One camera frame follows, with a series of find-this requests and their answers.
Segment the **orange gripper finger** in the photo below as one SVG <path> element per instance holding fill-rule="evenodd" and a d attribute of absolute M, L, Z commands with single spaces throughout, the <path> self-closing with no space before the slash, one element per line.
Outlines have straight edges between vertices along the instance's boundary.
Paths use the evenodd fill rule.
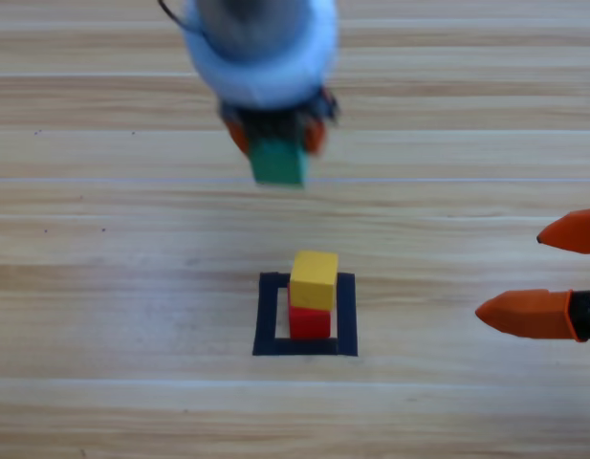
<path fill-rule="evenodd" d="M 475 314 L 491 328 L 520 338 L 590 342 L 590 291 L 507 291 Z"/>
<path fill-rule="evenodd" d="M 539 244 L 576 253 L 590 253 L 590 208 L 571 211 L 536 237 Z"/>

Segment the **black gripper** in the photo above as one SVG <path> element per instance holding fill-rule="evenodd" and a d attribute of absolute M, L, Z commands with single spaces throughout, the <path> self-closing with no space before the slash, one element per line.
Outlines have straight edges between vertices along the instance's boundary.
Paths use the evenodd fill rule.
<path fill-rule="evenodd" d="M 326 122 L 337 121 L 339 103 L 330 90 L 320 87 L 295 105 L 272 110 L 244 108 L 221 101 L 219 114 L 243 154 L 249 153 L 250 142 L 278 139 L 304 142 L 308 155 L 319 156 L 326 141 Z"/>

